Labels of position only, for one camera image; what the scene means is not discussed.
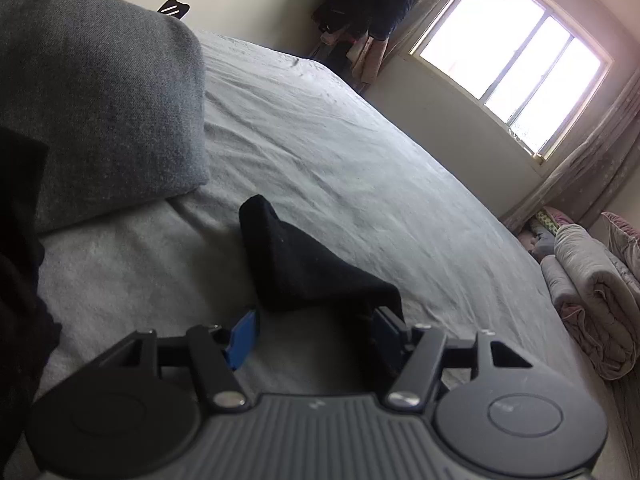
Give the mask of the black garment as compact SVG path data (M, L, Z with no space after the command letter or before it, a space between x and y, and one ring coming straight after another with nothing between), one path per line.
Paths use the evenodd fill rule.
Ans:
M395 285L353 266L281 220L264 196L242 203L239 222L248 275L266 312L319 310L360 318L386 307L404 317Z

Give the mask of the pink hanging clothes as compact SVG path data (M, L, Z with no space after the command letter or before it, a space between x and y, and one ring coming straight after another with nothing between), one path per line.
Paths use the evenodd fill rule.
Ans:
M356 39L344 30L324 32L314 51L314 59L362 93L378 78L387 45L387 39L376 40L368 34Z

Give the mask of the dark garment at left edge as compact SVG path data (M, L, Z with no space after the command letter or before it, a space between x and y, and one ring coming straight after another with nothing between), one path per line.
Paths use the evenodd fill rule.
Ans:
M35 214L48 147L1 130L1 465L20 442L61 325L38 296L44 249Z

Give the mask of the folded grey pink quilt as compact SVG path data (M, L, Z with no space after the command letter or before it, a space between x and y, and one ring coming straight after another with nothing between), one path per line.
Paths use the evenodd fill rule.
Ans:
M628 375L639 359L639 282L622 260L566 224L540 266L553 307L598 375Z

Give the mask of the grey bed sheet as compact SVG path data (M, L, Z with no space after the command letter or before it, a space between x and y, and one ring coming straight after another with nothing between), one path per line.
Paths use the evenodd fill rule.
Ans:
M198 40L209 180L44 238L39 291L62 337L41 388L134 330L179 335L248 306L238 211L262 195L396 285L409 322L460 338L489 328L588 391L610 424L597 477L638 477L638 406L594 371L539 264L462 183L322 65L213 32Z

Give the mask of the pink grey pillow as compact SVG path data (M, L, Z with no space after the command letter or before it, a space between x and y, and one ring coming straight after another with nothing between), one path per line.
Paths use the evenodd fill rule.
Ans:
M640 280L639 230L614 212L603 211L601 217L608 226L608 249Z

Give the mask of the right grey curtain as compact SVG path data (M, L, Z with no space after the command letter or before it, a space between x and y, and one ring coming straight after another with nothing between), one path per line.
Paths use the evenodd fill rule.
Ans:
M638 165L639 74L634 73L584 142L500 221L517 233L551 206L589 229Z

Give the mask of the grey folded sweater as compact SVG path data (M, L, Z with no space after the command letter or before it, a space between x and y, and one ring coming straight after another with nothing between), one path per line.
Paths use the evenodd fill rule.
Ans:
M1 123L47 145L47 232L206 183L204 60L125 0L1 0Z

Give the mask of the window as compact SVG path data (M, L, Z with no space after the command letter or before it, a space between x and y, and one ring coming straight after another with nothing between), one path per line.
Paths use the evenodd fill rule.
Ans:
M447 0L412 47L537 162L574 127L612 58L552 0Z

